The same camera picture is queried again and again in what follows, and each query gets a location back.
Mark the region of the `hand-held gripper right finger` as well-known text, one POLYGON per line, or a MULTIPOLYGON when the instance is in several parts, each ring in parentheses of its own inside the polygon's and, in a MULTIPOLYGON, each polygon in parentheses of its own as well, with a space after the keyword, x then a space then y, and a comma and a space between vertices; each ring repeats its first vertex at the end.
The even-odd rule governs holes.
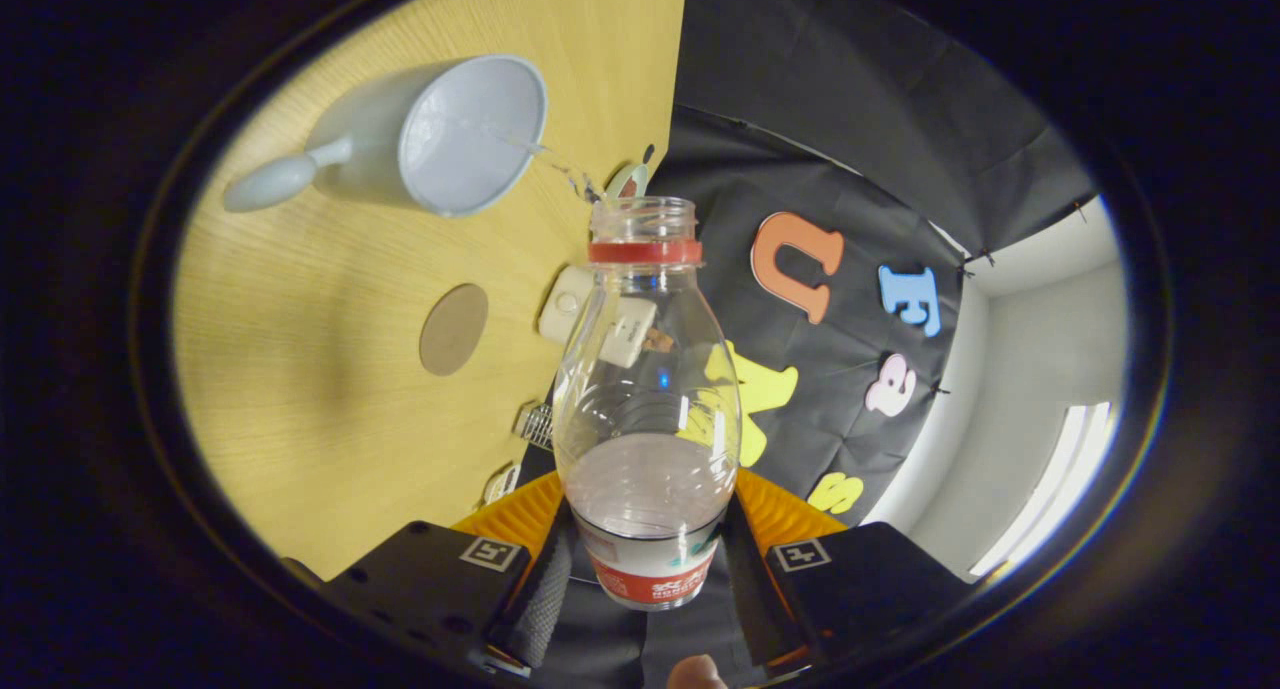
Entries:
POLYGON ((748 470, 724 516, 724 552, 751 661, 767 670, 878 662, 974 592, 887 523, 849 528, 748 470))

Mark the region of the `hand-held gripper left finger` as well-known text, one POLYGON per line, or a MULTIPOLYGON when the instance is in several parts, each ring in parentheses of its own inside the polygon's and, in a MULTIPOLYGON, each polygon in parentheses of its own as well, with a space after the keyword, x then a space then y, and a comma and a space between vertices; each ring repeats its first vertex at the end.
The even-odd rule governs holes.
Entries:
POLYGON ((561 479, 548 473, 454 526, 403 525, 320 590, 416 654, 527 675, 559 620, 573 542, 561 479))

